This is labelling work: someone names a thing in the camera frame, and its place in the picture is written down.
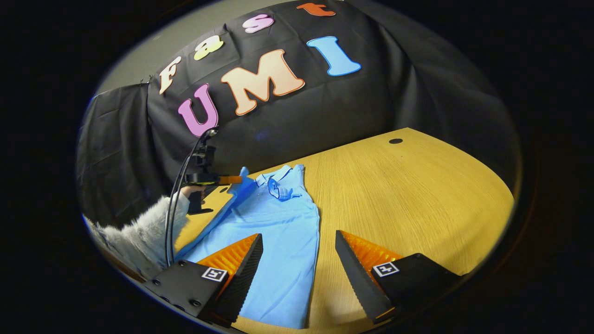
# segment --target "letter a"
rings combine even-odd
[[[285,62],[284,53],[284,50],[278,49],[262,55],[258,64],[258,74],[236,67],[221,77],[221,82],[227,83],[233,92],[237,102],[237,115],[245,115],[257,106],[256,101],[251,100],[246,91],[262,101],[268,101],[269,80],[274,84],[272,93],[276,96],[289,94],[305,85],[305,81],[295,77]]]

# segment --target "black cable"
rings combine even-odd
[[[175,194],[176,184],[178,184],[178,183],[181,184],[182,178],[180,177],[180,175],[183,175],[182,171],[184,170],[184,166],[189,161],[189,157],[191,157],[191,155],[186,156],[186,158],[184,159],[184,162],[182,163],[182,166],[179,169],[178,175],[173,182],[173,187],[171,188],[171,193],[169,195],[169,205],[167,207],[167,212],[165,213],[165,262],[167,263],[167,267],[169,267],[171,265],[171,260],[173,259],[172,255],[170,256],[170,254],[168,252],[169,247],[167,245],[167,240],[168,240],[167,236],[169,233],[169,212],[171,211],[171,202],[173,199],[173,194]]]
[[[194,144],[194,147],[192,148],[192,150],[190,151],[190,153],[188,154],[188,156],[186,157],[186,159],[184,160],[184,163],[182,164],[182,168],[180,169],[179,173],[178,173],[178,177],[176,178],[176,181],[179,180],[178,183],[178,189],[177,189],[177,197],[175,199],[175,205],[173,206],[173,215],[171,217],[171,219],[169,219],[169,212],[171,212],[171,202],[173,202],[173,190],[175,189],[175,184],[177,182],[173,183],[173,188],[171,189],[171,195],[169,196],[169,206],[167,209],[167,212],[165,213],[165,259],[167,262],[167,267],[169,267],[171,265],[171,261],[174,260],[175,255],[173,252],[173,222],[175,221],[175,210],[177,208],[178,205],[178,199],[179,199],[179,191],[181,189],[181,184],[182,184],[182,179],[186,173],[186,170],[188,168],[188,164],[190,159],[192,158],[192,154],[194,154],[194,150],[196,149],[196,147],[198,146],[199,143],[204,144],[204,142],[207,139],[207,134],[210,135],[211,131],[215,131],[216,127],[214,128],[210,128],[208,130],[206,130],[205,132],[202,133],[202,135],[200,135],[200,137],[198,138],[198,140],[196,141],[196,143]]]

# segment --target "fluffy gray sleeve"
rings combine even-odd
[[[172,213],[176,196],[177,193],[173,195]],[[166,266],[165,213],[168,205],[169,198],[162,197],[136,221],[121,230],[111,226],[102,228],[83,217],[96,242],[107,248],[130,269],[145,279],[151,279]],[[188,222],[188,207],[188,198],[180,194],[173,222],[173,242]]]

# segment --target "hand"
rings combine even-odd
[[[186,198],[189,198],[190,194],[192,194],[196,191],[201,191],[202,199],[204,199],[204,190],[205,189],[206,189],[206,187],[203,187],[200,185],[187,185],[181,189],[181,192]]]

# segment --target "light blue polo shirt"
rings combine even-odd
[[[262,234],[264,251],[240,316],[302,329],[320,243],[318,208],[305,190],[304,166],[285,165],[256,180],[242,168],[233,197],[176,259],[198,262],[234,242]]]

